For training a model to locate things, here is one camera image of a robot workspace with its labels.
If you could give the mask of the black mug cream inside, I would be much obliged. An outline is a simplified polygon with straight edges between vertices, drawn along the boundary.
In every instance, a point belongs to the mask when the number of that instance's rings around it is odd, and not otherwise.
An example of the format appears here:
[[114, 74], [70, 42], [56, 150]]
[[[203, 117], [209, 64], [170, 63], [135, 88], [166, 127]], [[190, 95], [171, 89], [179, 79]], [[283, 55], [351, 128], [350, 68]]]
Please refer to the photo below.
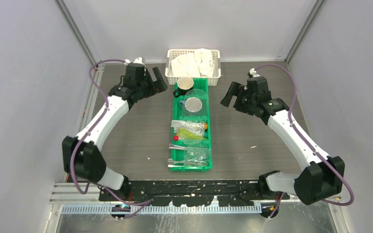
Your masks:
[[193, 89], [194, 80], [191, 77], [181, 77], [176, 84], [177, 88], [174, 90], [173, 95], [175, 98], [178, 98]]

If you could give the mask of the blue mug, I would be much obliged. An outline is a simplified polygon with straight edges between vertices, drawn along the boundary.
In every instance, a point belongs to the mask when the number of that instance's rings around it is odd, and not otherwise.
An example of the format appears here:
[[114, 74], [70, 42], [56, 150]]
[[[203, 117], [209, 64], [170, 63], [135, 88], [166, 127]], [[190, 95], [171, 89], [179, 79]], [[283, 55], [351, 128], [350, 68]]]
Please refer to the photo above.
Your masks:
[[187, 98], [186, 100], [180, 100], [179, 105], [190, 113], [198, 113], [203, 108], [203, 102], [196, 97]]

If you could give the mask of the clear oval textured tray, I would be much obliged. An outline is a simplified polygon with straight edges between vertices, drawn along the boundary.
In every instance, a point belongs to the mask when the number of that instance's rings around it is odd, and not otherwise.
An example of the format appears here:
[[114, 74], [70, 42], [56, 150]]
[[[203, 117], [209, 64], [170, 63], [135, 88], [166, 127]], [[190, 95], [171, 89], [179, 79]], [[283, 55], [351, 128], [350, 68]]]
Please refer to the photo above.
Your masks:
[[[181, 107], [181, 111], [180, 111], [180, 116], [179, 116], [179, 119], [180, 120], [185, 120], [185, 121], [193, 121], [193, 122], [205, 122], [207, 123], [207, 118], [208, 118], [208, 110], [207, 110], [207, 105], [208, 105], [208, 94], [203, 91], [203, 90], [200, 90], [200, 89], [192, 89], [190, 91], [188, 91], [180, 100], [186, 100], [187, 98], [191, 98], [191, 97], [196, 97], [196, 98], [199, 98], [202, 102], [203, 102], [203, 108], [201, 111], [199, 111], [198, 113], [190, 113], [190, 112], [187, 112], [185, 109], [183, 109]], [[200, 128], [184, 128], [184, 129], [187, 129], [189, 131], [197, 131], [197, 130], [204, 130], [204, 129], [200, 129]], [[194, 145], [194, 144], [199, 144], [201, 141], [203, 140], [182, 140], [183, 143], [185, 143], [186, 145]]]

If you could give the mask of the green compartment organizer bin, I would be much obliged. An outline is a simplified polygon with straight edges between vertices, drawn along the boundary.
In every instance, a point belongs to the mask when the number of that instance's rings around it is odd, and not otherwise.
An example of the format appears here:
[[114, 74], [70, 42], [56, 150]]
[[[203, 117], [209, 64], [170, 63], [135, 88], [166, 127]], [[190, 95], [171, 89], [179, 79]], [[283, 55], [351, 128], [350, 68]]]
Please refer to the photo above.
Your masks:
[[194, 79], [191, 88], [174, 86], [171, 143], [168, 167], [171, 172], [206, 172], [213, 168], [209, 89], [206, 79]]

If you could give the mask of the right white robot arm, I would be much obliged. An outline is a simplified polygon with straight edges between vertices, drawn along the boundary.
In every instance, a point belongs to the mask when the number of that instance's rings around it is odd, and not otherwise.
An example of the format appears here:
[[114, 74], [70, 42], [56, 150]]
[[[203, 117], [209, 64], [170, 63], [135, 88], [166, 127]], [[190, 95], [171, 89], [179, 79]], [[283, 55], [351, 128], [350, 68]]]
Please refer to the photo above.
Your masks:
[[281, 98], [272, 98], [265, 77], [247, 79], [246, 84], [231, 82], [221, 105], [233, 107], [242, 113], [260, 118], [285, 143], [300, 166], [300, 174], [286, 174], [278, 170], [259, 176], [258, 194], [271, 199], [277, 192], [298, 197], [305, 205], [339, 194], [342, 191], [344, 161], [332, 157], [312, 142], [293, 119], [289, 107]]

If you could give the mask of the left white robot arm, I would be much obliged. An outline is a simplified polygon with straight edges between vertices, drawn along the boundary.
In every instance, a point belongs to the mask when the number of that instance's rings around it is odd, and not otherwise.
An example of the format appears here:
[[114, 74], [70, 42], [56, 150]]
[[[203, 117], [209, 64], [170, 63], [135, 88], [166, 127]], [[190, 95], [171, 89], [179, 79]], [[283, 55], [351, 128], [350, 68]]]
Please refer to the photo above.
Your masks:
[[105, 103], [94, 118], [75, 136], [62, 141], [64, 171], [74, 182], [83, 178], [111, 189], [118, 201], [129, 197], [128, 178], [110, 169], [101, 154], [101, 148], [118, 121], [139, 100], [152, 97], [168, 88], [159, 68], [149, 72], [140, 61], [126, 65], [125, 74], [107, 94]]

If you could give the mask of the white toothpaste tube orange cap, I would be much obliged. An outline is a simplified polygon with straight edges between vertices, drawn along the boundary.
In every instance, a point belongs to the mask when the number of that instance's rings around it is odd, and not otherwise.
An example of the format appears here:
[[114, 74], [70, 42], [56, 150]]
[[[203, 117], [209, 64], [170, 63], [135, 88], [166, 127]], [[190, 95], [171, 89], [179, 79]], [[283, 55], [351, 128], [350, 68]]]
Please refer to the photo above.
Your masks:
[[208, 124], [205, 122], [193, 122], [193, 121], [185, 121], [185, 120], [172, 120], [171, 121], [171, 127], [172, 128], [180, 128], [180, 127], [186, 127], [186, 128], [200, 128], [207, 130]]

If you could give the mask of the yellow toothpaste tube red cap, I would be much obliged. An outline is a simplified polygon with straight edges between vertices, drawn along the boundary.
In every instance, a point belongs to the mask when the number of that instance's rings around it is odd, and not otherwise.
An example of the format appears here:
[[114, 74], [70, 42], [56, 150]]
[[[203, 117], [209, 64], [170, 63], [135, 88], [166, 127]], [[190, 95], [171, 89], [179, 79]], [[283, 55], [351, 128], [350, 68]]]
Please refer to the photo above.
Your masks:
[[182, 141], [182, 140], [204, 140], [207, 139], [207, 130], [197, 130], [189, 131], [184, 128], [174, 128], [173, 129], [173, 140]]

